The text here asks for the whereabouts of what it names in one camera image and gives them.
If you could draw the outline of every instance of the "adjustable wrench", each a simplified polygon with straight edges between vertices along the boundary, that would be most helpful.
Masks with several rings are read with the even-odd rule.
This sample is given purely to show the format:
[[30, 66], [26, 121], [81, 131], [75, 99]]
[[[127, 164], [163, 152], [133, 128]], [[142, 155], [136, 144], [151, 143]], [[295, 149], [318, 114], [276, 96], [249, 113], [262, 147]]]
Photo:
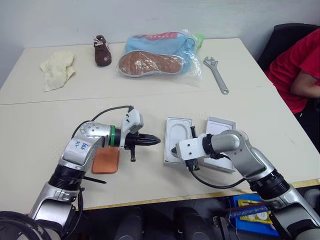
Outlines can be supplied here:
[[229, 89], [227, 88], [224, 80], [222, 79], [222, 77], [217, 69], [218, 61], [216, 61], [212, 56], [210, 57], [210, 59], [207, 56], [204, 59], [203, 63], [211, 69], [213, 76], [216, 80], [216, 83], [218, 84], [222, 94], [227, 95], [229, 93]]

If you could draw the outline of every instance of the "white table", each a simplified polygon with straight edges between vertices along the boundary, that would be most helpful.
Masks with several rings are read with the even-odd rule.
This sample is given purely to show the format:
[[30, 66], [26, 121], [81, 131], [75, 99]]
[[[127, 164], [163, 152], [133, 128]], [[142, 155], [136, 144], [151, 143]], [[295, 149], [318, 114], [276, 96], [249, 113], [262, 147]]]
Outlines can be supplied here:
[[[31, 69], [31, 66], [38, 67], [42, 59], [36, 58], [36, 62], [32, 56], [42, 55], [45, 59], [53, 48], [26, 49], [0, 92], [0, 190], [5, 196], [0, 198], [0, 210], [28, 213], [43, 184], [53, 173], [75, 127], [104, 109], [127, 104], [134, 105], [143, 115], [144, 127], [140, 132], [156, 135], [162, 142], [154, 146], [138, 146], [137, 162], [130, 162], [129, 151], [123, 150], [115, 174], [88, 172], [87, 176], [105, 180], [107, 184], [83, 181], [85, 209], [250, 192], [245, 182], [233, 190], [209, 188], [197, 182], [183, 167], [164, 165], [167, 117], [192, 118], [198, 134], [205, 131], [209, 116], [236, 121], [237, 127], [249, 135], [251, 144], [266, 155], [288, 182], [298, 182], [296, 186], [319, 184], [320, 156], [316, 148], [240, 43], [238, 39], [205, 40], [200, 53], [202, 58], [213, 55], [220, 60], [219, 70], [230, 90], [228, 95], [221, 94], [206, 67], [203, 67], [206, 87], [200, 88], [151, 77], [126, 79], [112, 75], [116, 54], [112, 55], [113, 65], [109, 68], [77, 67], [82, 61], [93, 61], [85, 55], [89, 46], [54, 48], [55, 51], [71, 49], [78, 56], [74, 63], [78, 72], [65, 87], [47, 95], [42, 92], [41, 71]], [[22, 75], [18, 78], [23, 71], [29, 80], [33, 79], [30, 80], [32, 87], [22, 81]], [[91, 72], [92, 78], [85, 84], [82, 74], [87, 71]], [[18, 94], [19, 81], [24, 91]], [[128, 86], [124, 89], [113, 87], [120, 86], [119, 81], [128, 83], [134, 91]], [[95, 84], [99, 86], [96, 91], [87, 88]], [[164, 98], [171, 104], [164, 106]], [[107, 113], [98, 121], [120, 126], [124, 114], [125, 111], [121, 110]], [[223, 173], [206, 167], [201, 167], [197, 174], [217, 185], [231, 184], [241, 178], [237, 172]]]

